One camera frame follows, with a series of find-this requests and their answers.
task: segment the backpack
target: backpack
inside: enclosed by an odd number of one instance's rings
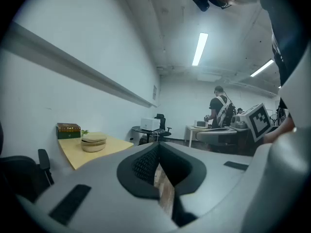
[[[236,114],[237,114],[237,111],[236,111],[233,103],[231,102],[228,106],[227,113],[225,115],[225,119],[223,122],[223,126],[230,126],[232,117]]]
[[[219,113],[217,114],[217,124],[219,127],[223,126],[224,119],[228,112],[228,108],[230,106],[231,101],[227,98],[227,103],[224,102],[222,97],[216,97],[218,100],[223,104],[222,108],[220,109]]]

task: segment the man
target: man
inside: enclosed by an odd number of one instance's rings
[[[239,109],[238,109],[238,114],[242,114],[242,113],[243,113],[242,108],[239,108]]]
[[[207,117],[205,121],[207,122],[209,120],[213,120],[211,128],[217,129],[222,127],[222,125],[221,126],[218,125],[217,115],[219,114],[220,110],[224,107],[224,104],[227,104],[228,98],[224,95],[224,89],[220,85],[215,87],[214,94],[216,97],[213,98],[209,104],[209,108],[211,109],[211,115]]]
[[[227,4],[246,4],[257,1],[222,0]],[[292,12],[293,9],[287,0],[260,0],[260,3],[262,8],[268,12],[271,21],[273,53],[280,73],[280,83],[283,86],[305,52],[309,42],[308,31],[304,28],[298,14]],[[282,98],[279,106],[287,109]],[[289,114],[280,127],[264,136],[263,142],[272,143],[281,134],[293,130],[294,127],[294,121]]]

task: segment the desk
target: desk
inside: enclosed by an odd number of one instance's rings
[[[134,144],[107,135],[106,147],[94,153],[88,153],[81,148],[81,138],[59,139],[59,146],[66,155],[70,165],[74,170],[98,157],[123,151],[132,147]]]
[[[250,130],[250,128],[245,128],[245,129],[239,129],[239,128],[236,128],[236,127],[232,127],[232,126],[229,126],[230,128],[236,130],[237,132],[243,132],[243,131],[247,131],[247,130]]]
[[[147,135],[147,143],[149,143],[149,137],[151,134],[156,134],[156,132],[157,132],[157,136],[159,136],[160,134],[165,133],[165,130],[163,130],[163,129],[157,129],[154,131],[149,131],[149,130],[141,129],[140,126],[134,126],[134,127],[132,127],[132,130],[139,132],[139,133],[146,134]]]
[[[190,130],[189,148],[191,148],[192,132],[204,131],[204,130],[207,130],[208,128],[201,129],[201,128],[195,128],[195,127],[192,126],[192,125],[186,125],[186,130],[187,130],[187,129]]]

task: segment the chair armrest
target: chair armrest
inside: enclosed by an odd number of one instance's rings
[[[50,169],[50,160],[47,152],[43,149],[38,150],[39,165],[42,170]]]

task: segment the black rubber grip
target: black rubber grip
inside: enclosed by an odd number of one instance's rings
[[[91,187],[84,184],[76,185],[50,212],[50,217],[63,225],[67,225],[90,189]]]
[[[38,150],[38,156],[39,156],[39,163],[40,168],[42,170],[49,170],[50,169],[50,160],[47,152],[43,149]]]
[[[243,170],[243,171],[246,171],[248,168],[248,165],[246,165],[246,164],[236,163],[236,162],[232,162],[232,161],[227,161],[224,164],[224,166],[232,167],[232,168]]]

